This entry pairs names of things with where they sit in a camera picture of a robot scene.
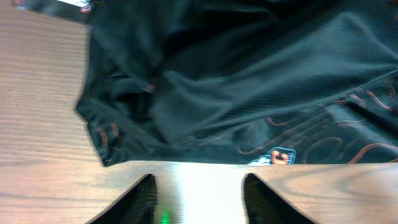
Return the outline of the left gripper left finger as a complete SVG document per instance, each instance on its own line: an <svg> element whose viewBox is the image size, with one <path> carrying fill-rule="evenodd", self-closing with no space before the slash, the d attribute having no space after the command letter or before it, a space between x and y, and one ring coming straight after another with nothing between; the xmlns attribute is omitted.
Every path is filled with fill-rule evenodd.
<svg viewBox="0 0 398 224"><path fill-rule="evenodd" d="M153 224L156 206L156 179L147 174L87 223Z"/></svg>

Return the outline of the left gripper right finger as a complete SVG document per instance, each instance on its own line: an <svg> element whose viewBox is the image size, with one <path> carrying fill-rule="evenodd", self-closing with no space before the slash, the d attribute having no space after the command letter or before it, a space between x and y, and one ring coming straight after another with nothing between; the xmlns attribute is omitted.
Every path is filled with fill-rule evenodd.
<svg viewBox="0 0 398 224"><path fill-rule="evenodd" d="M314 224L255 174L245 177L243 194L249 224Z"/></svg>

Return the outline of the black patterned jersey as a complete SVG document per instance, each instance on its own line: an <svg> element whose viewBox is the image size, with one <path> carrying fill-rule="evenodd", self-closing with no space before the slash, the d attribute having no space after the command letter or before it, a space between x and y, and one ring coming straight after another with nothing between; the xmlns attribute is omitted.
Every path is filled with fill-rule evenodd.
<svg viewBox="0 0 398 224"><path fill-rule="evenodd" d="M397 2L14 1L87 24L104 166L397 161Z"/></svg>

